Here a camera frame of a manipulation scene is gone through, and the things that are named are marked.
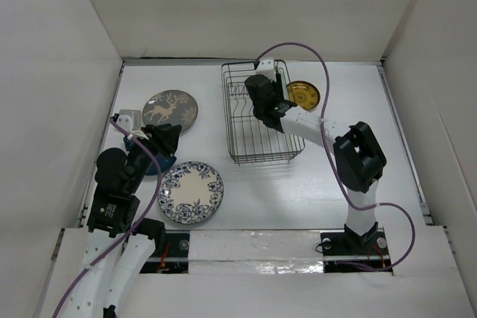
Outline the grey deer plate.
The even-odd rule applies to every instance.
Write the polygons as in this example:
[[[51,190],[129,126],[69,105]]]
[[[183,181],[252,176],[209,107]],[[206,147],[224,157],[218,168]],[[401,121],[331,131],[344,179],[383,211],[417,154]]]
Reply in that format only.
[[[152,96],[142,110],[145,125],[180,125],[186,132],[196,121],[199,107],[197,101],[182,90],[170,89]]]

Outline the dark blue plate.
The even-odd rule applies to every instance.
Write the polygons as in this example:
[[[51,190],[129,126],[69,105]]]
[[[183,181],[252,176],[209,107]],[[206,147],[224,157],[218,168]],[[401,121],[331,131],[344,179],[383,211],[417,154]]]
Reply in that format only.
[[[127,153],[131,152],[134,146],[134,143],[131,140],[129,140],[127,137],[123,138],[123,142],[124,142],[124,147],[126,152]],[[165,173],[168,170],[170,170],[174,166],[175,162],[177,161],[176,156],[165,157],[165,156],[162,156],[161,154],[158,154],[156,159],[159,163],[159,167],[162,173]],[[155,164],[151,164],[151,166],[149,167],[149,170],[146,173],[146,176],[152,177],[152,176],[156,176],[157,174],[158,174],[157,167],[155,166]]]

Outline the amber glass plate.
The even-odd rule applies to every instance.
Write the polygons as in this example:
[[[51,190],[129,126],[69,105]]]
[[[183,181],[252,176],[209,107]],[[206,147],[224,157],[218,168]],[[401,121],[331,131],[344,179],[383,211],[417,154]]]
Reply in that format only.
[[[320,103],[318,88],[306,81],[293,81],[286,86],[289,100],[306,111],[311,111]]]

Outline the blue floral white plate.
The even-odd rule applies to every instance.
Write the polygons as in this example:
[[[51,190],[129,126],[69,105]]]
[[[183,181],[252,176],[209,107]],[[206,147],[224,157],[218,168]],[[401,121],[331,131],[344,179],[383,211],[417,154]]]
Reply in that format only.
[[[202,223],[219,209],[224,198],[224,182],[211,165],[183,162],[162,178],[157,202],[171,221],[184,225]]]

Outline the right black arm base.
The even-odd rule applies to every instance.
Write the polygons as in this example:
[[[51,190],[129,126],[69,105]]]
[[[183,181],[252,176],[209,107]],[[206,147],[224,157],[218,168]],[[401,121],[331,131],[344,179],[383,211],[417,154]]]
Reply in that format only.
[[[356,273],[362,272],[353,265],[342,264],[343,261],[352,261],[376,268],[387,268],[391,265],[388,244],[383,231],[378,231],[363,247],[348,243],[344,232],[322,232],[320,243],[315,250],[323,256],[323,270],[325,273]]]

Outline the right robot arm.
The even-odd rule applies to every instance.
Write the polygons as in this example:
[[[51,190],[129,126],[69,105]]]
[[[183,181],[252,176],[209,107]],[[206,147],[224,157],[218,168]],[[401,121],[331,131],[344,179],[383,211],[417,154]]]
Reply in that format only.
[[[244,84],[254,116],[266,127],[298,136],[325,150],[348,203],[345,247],[353,253],[363,252],[377,231],[376,191],[387,164],[370,126],[362,121],[341,125],[307,112],[282,98],[277,85],[263,74],[250,76]]]

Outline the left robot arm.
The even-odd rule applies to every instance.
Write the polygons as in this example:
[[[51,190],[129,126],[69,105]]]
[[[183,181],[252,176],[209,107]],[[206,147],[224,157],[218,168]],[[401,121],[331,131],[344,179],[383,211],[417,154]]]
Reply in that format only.
[[[147,259],[164,251],[165,225],[136,213],[136,191],[160,157],[175,154],[181,130],[147,125],[129,151],[111,147],[99,155],[86,222],[86,273],[70,293],[64,317],[117,317]]]

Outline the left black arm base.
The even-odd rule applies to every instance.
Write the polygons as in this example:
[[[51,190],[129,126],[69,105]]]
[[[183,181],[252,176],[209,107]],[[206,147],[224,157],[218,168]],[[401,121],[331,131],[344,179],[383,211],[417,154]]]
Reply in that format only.
[[[143,274],[182,274],[189,271],[190,231],[167,231],[161,247],[143,265]]]

